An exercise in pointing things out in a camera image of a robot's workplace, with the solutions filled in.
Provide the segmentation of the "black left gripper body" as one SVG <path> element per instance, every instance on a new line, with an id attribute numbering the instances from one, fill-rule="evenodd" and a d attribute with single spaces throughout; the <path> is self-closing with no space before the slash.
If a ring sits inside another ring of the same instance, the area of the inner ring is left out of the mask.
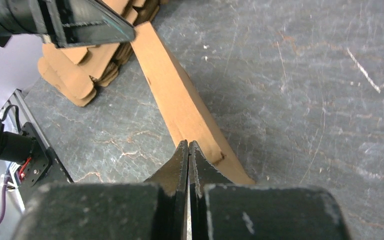
<path id="1" fill-rule="evenodd" d="M 0 47 L 14 35 L 48 35 L 55 39 L 45 0 L 0 0 Z"/>

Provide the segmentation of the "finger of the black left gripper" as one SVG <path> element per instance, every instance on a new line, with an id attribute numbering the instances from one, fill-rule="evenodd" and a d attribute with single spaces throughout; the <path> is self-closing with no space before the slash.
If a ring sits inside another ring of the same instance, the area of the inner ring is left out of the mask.
<path id="1" fill-rule="evenodd" d="M 101 0 L 47 0 L 57 48 L 131 42 L 132 24 Z"/>

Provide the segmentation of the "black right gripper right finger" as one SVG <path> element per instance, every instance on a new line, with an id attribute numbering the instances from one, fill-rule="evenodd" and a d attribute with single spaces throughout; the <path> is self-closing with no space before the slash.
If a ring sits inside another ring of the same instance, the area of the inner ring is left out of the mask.
<path id="1" fill-rule="evenodd" d="M 194 240 L 349 240 L 341 208 L 315 185 L 235 184 L 189 144 Z"/>

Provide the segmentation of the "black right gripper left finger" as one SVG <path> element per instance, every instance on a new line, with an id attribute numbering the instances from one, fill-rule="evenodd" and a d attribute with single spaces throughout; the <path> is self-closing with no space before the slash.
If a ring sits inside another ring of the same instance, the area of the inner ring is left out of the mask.
<path id="1" fill-rule="evenodd" d="M 140 183 L 48 183 L 27 203 L 15 240 L 184 240 L 188 142 Z"/>

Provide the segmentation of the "brown cardboard box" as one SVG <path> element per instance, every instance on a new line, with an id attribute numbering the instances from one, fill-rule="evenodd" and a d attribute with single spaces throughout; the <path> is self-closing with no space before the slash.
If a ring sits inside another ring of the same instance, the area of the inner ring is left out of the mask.
<path id="1" fill-rule="evenodd" d="M 175 144 L 196 141 L 204 157 L 236 184 L 254 184 L 178 59 L 147 21 L 131 46 Z"/>

